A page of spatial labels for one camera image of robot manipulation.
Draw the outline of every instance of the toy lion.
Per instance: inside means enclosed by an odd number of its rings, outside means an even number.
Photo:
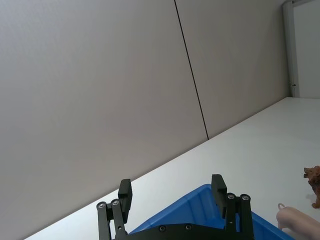
[[[316,195],[315,203],[312,203],[312,207],[315,209],[320,208],[320,166],[312,168],[304,168],[304,178],[308,178],[308,183],[312,187]]]

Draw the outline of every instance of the blue bin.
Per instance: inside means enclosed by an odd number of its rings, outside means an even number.
[[[252,213],[254,238],[256,240],[293,240],[268,221]],[[211,185],[206,184],[180,198],[161,212],[157,213],[131,233],[167,224],[197,224],[212,228],[223,229],[225,220],[220,217],[218,206],[215,204]]]

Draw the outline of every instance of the brown toy animal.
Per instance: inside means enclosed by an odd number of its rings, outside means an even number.
[[[309,179],[308,183],[316,195],[316,200],[315,203],[312,203],[312,207],[315,209],[320,208],[320,166],[305,167],[303,177]]]

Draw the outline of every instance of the white table surface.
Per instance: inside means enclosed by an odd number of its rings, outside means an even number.
[[[128,232],[221,174],[229,192],[251,196],[251,209],[276,225],[278,203],[320,221],[304,167],[320,165],[320,99],[285,98],[222,134],[132,182]],[[117,190],[48,226],[27,240],[98,240],[96,204]]]

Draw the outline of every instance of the toy figurine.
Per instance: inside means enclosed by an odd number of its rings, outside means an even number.
[[[303,177],[309,179],[308,183],[316,195],[316,200],[315,203],[312,203],[312,207],[315,209],[320,208],[320,166],[305,167]]]
[[[293,207],[284,206],[282,203],[278,204],[278,208],[276,219],[279,229],[288,228],[308,240],[320,240],[320,222]]]

